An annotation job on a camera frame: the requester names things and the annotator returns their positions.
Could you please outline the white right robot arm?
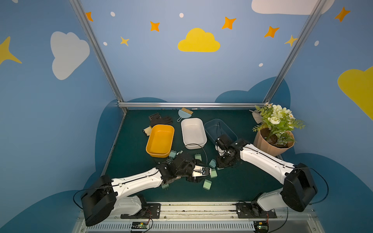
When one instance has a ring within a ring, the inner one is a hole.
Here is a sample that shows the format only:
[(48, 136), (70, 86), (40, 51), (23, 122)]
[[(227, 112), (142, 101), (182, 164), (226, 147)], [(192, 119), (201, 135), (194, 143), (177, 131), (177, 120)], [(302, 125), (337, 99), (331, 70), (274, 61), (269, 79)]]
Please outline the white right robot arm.
[(318, 193), (310, 168), (305, 164), (294, 165), (280, 160), (245, 139), (233, 142), (226, 134), (218, 137), (215, 144), (219, 153), (216, 158), (218, 168), (231, 167), (242, 160), (263, 170), (283, 185), (277, 190), (259, 194), (250, 202), (249, 209), (255, 217), (283, 207), (303, 212)]

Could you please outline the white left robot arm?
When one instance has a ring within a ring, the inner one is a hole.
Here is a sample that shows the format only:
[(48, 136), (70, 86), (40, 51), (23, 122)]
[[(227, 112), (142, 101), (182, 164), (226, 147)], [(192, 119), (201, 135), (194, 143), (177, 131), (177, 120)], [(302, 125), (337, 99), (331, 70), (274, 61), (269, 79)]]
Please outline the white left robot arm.
[(83, 190), (80, 197), (85, 224), (87, 227), (94, 226), (115, 214), (144, 216), (149, 207), (137, 193), (181, 178), (198, 183), (210, 175), (210, 168), (200, 165), (200, 160), (183, 152), (173, 160), (137, 175), (113, 179), (108, 175), (101, 176)]

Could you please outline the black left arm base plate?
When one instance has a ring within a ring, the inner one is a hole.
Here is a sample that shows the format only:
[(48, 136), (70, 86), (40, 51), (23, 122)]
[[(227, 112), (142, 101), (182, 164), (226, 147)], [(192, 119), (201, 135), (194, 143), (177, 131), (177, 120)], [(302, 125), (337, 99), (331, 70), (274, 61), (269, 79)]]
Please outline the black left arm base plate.
[(160, 210), (161, 204), (160, 203), (148, 203), (144, 207), (142, 207), (139, 212), (130, 216), (122, 214), (120, 216), (121, 219), (159, 219), (160, 218)]

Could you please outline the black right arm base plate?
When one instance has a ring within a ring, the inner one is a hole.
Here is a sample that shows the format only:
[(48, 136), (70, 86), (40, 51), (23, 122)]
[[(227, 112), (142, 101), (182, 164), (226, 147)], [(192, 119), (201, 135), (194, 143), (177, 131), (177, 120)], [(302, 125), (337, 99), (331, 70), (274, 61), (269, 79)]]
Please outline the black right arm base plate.
[(253, 219), (275, 219), (277, 218), (275, 211), (264, 211), (257, 204), (251, 205), (246, 202), (238, 202), (235, 204), (238, 218), (253, 218)]

